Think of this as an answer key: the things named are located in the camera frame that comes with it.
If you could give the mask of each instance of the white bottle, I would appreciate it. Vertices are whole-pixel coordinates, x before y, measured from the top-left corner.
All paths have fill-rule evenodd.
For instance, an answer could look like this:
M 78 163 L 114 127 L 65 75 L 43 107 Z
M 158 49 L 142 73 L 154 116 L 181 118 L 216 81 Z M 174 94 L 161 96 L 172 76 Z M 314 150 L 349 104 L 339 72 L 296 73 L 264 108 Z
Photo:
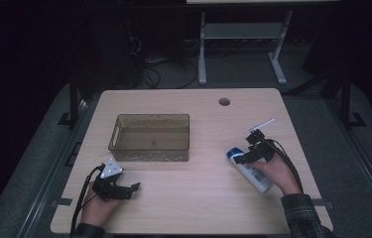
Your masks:
M 244 155 L 243 151 L 238 148 L 232 148 L 226 155 L 229 161 L 232 162 L 232 164 L 241 172 L 241 174 L 246 177 L 261 194 L 272 187 L 272 182 L 268 180 L 261 171 L 251 168 L 248 165 L 235 163 L 234 157 Z

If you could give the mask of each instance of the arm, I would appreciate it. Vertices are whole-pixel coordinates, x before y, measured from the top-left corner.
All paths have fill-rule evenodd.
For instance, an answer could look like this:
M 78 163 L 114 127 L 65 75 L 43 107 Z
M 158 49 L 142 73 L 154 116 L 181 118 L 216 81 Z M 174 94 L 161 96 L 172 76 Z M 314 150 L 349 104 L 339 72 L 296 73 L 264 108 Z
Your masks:
M 100 238 L 105 234 L 102 225 L 117 208 L 122 200 L 104 201 L 92 190 L 93 181 L 89 184 L 89 190 L 84 198 L 80 223 L 74 232 L 75 238 Z
M 255 162 L 249 166 L 263 172 L 284 194 L 281 201 L 292 237 L 335 237 L 320 225 L 310 197 L 301 192 L 291 170 L 278 154 L 269 163 Z

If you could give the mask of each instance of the sleeve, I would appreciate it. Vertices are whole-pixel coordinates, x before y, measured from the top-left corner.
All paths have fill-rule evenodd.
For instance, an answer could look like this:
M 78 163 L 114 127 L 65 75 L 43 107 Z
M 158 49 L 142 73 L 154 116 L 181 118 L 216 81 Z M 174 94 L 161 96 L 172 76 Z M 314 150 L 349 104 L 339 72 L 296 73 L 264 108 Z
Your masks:
M 288 226 L 293 238 L 334 238 L 333 233 L 324 226 L 306 194 L 285 195 L 281 199 L 285 209 Z
M 86 223 L 79 223 L 74 231 L 74 238 L 102 238 L 105 230 L 101 227 L 89 225 Z

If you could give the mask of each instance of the floor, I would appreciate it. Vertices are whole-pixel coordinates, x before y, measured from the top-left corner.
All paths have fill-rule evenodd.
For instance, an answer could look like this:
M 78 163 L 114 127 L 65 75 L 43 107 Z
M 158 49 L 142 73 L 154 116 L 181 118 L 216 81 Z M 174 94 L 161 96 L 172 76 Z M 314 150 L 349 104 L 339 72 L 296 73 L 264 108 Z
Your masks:
M 153 65 L 134 89 L 274 87 L 284 92 L 313 77 L 301 69 L 310 45 L 287 43 L 280 63 L 288 84 L 279 85 L 267 58 L 271 46 L 238 44 L 208 54 L 206 86 L 199 85 L 195 77 L 197 56 L 189 55 L 187 62 Z M 153 57 L 149 63 L 160 59 Z M 161 81 L 156 85 L 158 75 Z M 372 108 L 363 92 L 352 85 L 350 111 L 358 112 L 367 126 L 348 131 L 338 117 L 339 95 L 325 100 L 320 96 L 322 87 L 323 82 L 283 98 L 328 204 L 333 232 L 337 237 L 372 237 Z M 81 103 L 79 121 L 68 130 L 58 125 L 69 111 L 68 86 L 62 88 L 0 197 L 0 237 L 68 237 L 53 233 L 50 223 L 71 171 L 66 163 L 75 160 L 98 100 L 96 94 Z

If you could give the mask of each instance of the hand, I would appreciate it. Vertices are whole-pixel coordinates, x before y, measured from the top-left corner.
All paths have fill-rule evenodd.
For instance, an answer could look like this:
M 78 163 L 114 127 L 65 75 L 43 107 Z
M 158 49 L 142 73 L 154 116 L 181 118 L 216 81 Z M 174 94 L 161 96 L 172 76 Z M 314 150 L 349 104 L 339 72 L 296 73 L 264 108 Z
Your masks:
M 93 181 L 89 183 L 89 189 L 84 198 L 85 204 L 81 212 L 80 222 L 101 227 L 123 200 L 104 201 L 96 195 L 92 187 Z
M 302 193 L 294 174 L 277 153 L 268 163 L 254 162 L 248 165 L 263 172 L 272 183 L 281 189 L 284 195 Z

